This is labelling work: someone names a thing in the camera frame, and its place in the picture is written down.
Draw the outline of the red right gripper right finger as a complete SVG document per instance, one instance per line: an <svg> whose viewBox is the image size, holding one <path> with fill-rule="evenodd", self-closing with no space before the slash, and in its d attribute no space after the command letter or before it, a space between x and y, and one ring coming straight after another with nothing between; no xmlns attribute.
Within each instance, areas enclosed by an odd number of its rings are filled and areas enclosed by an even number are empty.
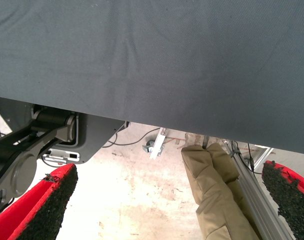
<svg viewBox="0 0 304 240"><path fill-rule="evenodd" d="M304 177L292 169L267 160L262 169L263 183L278 205L297 240L304 240Z"/></svg>

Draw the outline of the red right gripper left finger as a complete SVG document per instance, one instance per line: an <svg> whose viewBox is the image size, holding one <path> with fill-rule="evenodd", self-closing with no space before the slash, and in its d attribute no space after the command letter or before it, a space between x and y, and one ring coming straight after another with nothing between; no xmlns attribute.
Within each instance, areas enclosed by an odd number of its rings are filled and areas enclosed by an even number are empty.
<svg viewBox="0 0 304 240"><path fill-rule="evenodd" d="M48 173L0 213L0 240L55 240L77 181L72 163Z"/></svg>

